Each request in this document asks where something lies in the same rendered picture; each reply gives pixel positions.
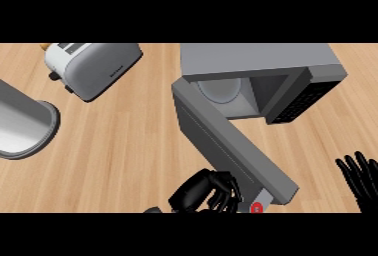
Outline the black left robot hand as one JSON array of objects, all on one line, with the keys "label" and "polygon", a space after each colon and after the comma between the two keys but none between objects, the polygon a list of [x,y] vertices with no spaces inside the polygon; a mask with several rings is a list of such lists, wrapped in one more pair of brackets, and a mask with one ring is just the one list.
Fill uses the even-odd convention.
[{"label": "black left robot hand", "polygon": [[237,178],[229,171],[200,170],[169,199],[173,213],[238,212],[243,196]]}]

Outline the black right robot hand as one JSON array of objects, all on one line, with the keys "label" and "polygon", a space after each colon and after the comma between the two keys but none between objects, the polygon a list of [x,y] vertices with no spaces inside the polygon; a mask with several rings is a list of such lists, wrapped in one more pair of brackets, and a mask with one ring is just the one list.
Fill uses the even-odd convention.
[{"label": "black right robot hand", "polygon": [[378,161],[367,159],[361,151],[337,159],[347,185],[362,213],[378,214]]}]

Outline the white milk carton red label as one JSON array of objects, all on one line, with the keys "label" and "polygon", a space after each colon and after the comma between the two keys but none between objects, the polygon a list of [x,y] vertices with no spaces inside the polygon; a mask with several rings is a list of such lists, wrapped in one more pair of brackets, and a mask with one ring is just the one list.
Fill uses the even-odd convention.
[{"label": "white milk carton red label", "polygon": [[250,212],[251,213],[263,213],[266,211],[272,201],[274,201],[274,196],[271,195],[271,193],[266,190],[263,190],[259,193],[254,201],[250,204]]}]

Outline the grey microwave door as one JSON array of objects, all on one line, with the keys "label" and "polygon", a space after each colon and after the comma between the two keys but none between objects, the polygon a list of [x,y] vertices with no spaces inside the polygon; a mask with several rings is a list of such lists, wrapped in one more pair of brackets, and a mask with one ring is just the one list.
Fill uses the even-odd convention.
[{"label": "grey microwave door", "polygon": [[172,90],[181,130],[214,169],[235,176],[244,204],[253,203],[262,189],[274,204],[288,204],[299,190],[296,182],[183,78]]}]

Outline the grey microwave body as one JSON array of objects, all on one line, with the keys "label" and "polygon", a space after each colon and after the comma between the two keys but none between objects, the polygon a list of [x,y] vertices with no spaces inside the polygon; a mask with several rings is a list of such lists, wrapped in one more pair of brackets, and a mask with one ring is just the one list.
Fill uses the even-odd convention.
[{"label": "grey microwave body", "polygon": [[347,77],[325,43],[183,43],[182,77],[198,88],[207,80],[241,79],[238,97],[210,101],[226,118],[263,117],[290,123]]}]

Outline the round glass turntable plate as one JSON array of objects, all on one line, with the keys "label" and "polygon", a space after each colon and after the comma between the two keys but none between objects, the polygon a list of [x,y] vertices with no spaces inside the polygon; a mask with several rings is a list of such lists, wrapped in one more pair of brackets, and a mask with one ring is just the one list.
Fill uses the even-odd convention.
[{"label": "round glass turntable plate", "polygon": [[238,97],[241,87],[240,78],[198,82],[198,88],[204,96],[219,104],[229,103]]}]

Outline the grey rounded metal basin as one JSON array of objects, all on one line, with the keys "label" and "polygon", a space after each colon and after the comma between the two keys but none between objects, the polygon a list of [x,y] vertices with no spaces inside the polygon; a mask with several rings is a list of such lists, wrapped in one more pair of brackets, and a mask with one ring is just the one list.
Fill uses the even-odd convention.
[{"label": "grey rounded metal basin", "polygon": [[0,158],[33,156],[52,141],[61,112],[48,101],[36,101],[0,79]]}]

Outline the silver toaster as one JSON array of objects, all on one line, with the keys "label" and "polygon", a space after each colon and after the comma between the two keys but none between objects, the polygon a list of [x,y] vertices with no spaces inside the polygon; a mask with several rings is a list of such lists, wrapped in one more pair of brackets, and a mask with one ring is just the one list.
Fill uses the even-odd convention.
[{"label": "silver toaster", "polygon": [[52,43],[45,50],[49,78],[92,102],[144,56],[138,43]]}]

